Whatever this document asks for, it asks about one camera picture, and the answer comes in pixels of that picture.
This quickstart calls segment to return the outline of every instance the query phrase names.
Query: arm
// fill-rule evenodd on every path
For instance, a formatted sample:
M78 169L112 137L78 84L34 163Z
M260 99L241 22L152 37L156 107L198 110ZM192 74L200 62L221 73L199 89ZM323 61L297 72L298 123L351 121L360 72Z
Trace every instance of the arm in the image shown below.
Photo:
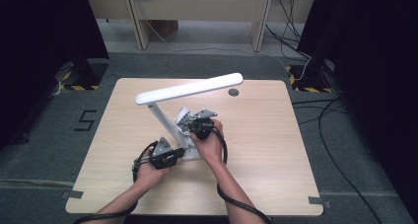
M97 214L114 213L130 208L138 201L145 193L152 187L156 186L165 177L171 168L156 170L149 163L143 164L139 167L136 182L124 193L115 198L112 202L102 208ZM89 224L113 224L117 223L119 218L103 219L96 221L89 221Z
M222 123L216 119L214 126L222 134ZM208 164L209 168L215 175L216 181L219 187L227 196L243 202L249 206L254 207L249 197L244 190L240 187L233 175L228 170L227 166L222 161L222 144L219 138L211 133L205 140L199 140L192 134L192 140L196 145L197 151L200 157ZM248 212L240 207L237 207L229 202L225 202L227 206L228 218L230 223L264 223L263 220L257 215Z

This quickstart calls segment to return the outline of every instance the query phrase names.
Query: warning tape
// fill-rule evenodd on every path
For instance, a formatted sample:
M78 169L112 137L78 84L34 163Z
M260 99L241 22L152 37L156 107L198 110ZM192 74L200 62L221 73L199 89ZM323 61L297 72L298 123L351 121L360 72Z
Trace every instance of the warning tape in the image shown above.
M291 66L286 66L286 70L289 72L290 77L290 85L292 86L292 89L297 92L309 92L309 93L330 93L330 88L322 88L322 87L299 87L298 86L298 80L295 79L293 74L291 74L290 70L292 69Z
M80 85L62 85L61 89L75 90L75 91L86 91L86 90L97 90L99 86L80 86Z

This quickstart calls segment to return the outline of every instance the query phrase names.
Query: person's right hand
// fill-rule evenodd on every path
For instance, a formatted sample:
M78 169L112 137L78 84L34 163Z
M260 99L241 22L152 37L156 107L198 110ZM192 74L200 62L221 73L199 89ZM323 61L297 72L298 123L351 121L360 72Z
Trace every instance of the person's right hand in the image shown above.
M218 128L221 135L224 136L222 123L217 119L212 119L212 121L214 122L214 127ZM222 163L222 143L215 133L211 132L205 140L198 139L192 133L191 140L196 145L200 157L209 165L218 162Z

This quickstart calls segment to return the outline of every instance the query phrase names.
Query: gray carpet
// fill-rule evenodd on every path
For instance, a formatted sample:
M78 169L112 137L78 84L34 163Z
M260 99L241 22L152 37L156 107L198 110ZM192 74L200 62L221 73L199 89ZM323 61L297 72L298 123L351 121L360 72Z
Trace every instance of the gray carpet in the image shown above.
M281 59L285 64L292 63ZM267 56L112 53L97 91L61 91L38 115L29 143L9 145L0 151L0 223L72 223L83 216L65 211L65 194L78 176L118 78L210 78L232 72L241 72L245 79L283 80L292 102L338 96L294 92L286 71ZM306 106L325 105L294 105L298 122L320 115L321 109ZM336 102L332 107L340 108L322 119L323 137L333 158L383 223L413 223L380 164L368 154L367 143L344 106L343 101ZM94 120L93 126L89 131L75 131L89 126L79 122L85 110L96 111L84 117ZM332 164L321 143L317 119L300 124L300 129L324 213L318 217L274 217L273 223L377 223L365 202ZM134 219L138 223L175 221L152 216Z

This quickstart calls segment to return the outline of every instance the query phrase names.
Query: metal bracket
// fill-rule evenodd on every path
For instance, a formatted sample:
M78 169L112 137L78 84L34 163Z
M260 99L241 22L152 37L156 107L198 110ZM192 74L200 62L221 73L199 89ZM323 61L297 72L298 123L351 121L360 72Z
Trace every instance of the metal bracket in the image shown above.
M161 137L160 141L158 142L157 146L154 149L153 156L159 156L161 154L167 153L172 151L172 145L166 140L165 137Z
M203 109L202 111L194 114L193 118L207 118L207 117L213 117L213 116L218 116L218 114L215 112L211 112L209 110Z

